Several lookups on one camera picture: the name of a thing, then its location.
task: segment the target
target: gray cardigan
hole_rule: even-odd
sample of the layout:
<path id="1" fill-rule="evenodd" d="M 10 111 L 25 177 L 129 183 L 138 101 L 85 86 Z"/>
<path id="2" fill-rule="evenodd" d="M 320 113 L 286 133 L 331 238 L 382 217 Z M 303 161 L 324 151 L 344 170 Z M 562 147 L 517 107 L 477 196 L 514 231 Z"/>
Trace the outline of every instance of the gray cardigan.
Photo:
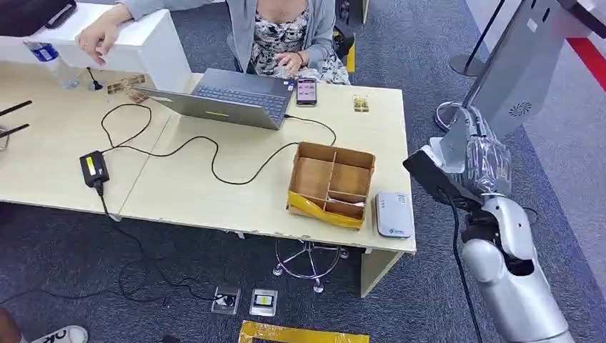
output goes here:
<path id="1" fill-rule="evenodd" d="M 317 63 L 326 59 L 332 50 L 334 0 L 307 1 L 311 15 L 307 23 L 303 49 L 309 52 L 309 67 L 316 68 Z M 192 9 L 210 4 L 212 0 L 120 0 L 119 2 L 128 8 L 135 20 L 139 20 L 159 9 Z M 232 17 L 232 34 L 227 38 L 227 43 L 238 57 L 242 69 L 247 70 L 252 52 L 257 0 L 227 0 L 227 2 Z"/>

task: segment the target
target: smartphone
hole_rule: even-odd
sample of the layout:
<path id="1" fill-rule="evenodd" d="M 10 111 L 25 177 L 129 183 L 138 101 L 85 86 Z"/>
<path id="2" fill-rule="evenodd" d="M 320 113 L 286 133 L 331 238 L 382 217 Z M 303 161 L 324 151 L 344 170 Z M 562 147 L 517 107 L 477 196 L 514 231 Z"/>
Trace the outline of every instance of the smartphone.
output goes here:
<path id="1" fill-rule="evenodd" d="M 316 106 L 316 79 L 297 80 L 297 106 Z"/>

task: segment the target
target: floral dress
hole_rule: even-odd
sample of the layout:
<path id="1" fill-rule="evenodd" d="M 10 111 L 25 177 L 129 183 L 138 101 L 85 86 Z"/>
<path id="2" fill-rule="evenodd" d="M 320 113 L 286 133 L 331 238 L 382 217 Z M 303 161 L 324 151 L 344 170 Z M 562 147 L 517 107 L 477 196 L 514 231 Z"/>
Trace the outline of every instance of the floral dress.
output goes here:
<path id="1" fill-rule="evenodd" d="M 258 75 L 283 79 L 292 77 L 283 66 L 278 66 L 274 56 L 282 52 L 302 50 L 308 18 L 309 9 L 305 9 L 295 20 L 275 24 L 257 12 L 250 62 Z M 317 69 L 302 66 L 297 72 L 297 77 L 312 78 L 330 84 L 350 84 L 343 62 L 332 50 L 325 60 L 318 63 Z"/>

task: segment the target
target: phone screen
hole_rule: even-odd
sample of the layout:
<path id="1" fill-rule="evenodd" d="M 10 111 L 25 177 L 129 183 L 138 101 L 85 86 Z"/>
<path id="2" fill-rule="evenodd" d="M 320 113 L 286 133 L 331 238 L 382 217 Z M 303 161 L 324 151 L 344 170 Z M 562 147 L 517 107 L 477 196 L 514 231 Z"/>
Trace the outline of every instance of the phone screen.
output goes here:
<path id="1" fill-rule="evenodd" d="M 316 101 L 316 80 L 299 79 L 297 81 L 297 101 Z"/>

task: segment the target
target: white sneaker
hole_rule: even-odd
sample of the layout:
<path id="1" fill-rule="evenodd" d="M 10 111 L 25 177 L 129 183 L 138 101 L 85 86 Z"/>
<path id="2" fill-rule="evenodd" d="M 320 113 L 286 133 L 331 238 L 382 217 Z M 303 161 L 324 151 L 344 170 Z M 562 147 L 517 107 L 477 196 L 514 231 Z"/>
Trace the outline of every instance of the white sneaker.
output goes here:
<path id="1" fill-rule="evenodd" d="M 58 329 L 52 334 L 47 334 L 38 338 L 32 343 L 87 343 L 89 333 L 85 328 L 77 325 L 69 325 L 63 329 Z"/>

